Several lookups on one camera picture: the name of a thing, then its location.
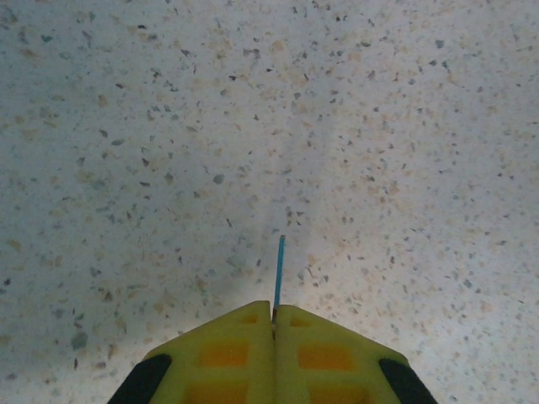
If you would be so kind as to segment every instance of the black rubber edge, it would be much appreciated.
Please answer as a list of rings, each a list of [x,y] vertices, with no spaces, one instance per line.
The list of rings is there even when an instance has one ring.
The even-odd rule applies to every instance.
[[[438,404],[412,368],[393,359],[378,364],[401,404]]]
[[[109,404],[149,404],[171,363],[172,357],[165,353],[143,360],[127,375]]]

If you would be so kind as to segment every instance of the speckled floor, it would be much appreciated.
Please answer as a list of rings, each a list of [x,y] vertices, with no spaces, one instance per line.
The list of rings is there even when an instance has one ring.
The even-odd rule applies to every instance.
[[[0,403],[273,296],[538,403],[537,0],[3,0]]]

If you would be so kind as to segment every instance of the blue stick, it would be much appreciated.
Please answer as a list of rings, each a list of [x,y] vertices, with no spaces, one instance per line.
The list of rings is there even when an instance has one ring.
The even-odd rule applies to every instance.
[[[280,284],[283,278],[283,256],[285,255],[285,235],[279,238],[279,255],[277,256],[277,276],[275,278],[275,298],[273,300],[272,322],[275,323],[277,307],[280,304]]]

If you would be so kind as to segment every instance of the square recess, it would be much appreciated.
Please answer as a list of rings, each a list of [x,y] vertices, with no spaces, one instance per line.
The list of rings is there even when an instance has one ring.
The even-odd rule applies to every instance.
[[[297,353],[302,369],[354,370],[354,357],[339,345],[310,343],[302,345]]]
[[[229,367],[247,365],[249,344],[242,341],[226,341],[205,345],[199,356],[199,365]]]

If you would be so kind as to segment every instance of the yellow object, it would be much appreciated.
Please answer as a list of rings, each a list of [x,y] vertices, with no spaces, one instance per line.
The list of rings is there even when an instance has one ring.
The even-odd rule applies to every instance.
[[[151,404],[400,404],[390,348],[295,306],[255,301],[154,349],[172,358]]]
[[[279,404],[400,404],[378,364],[400,353],[295,306],[279,306],[275,395]]]
[[[270,303],[255,301],[195,328],[145,359],[173,361],[151,404],[270,404],[274,341]]]

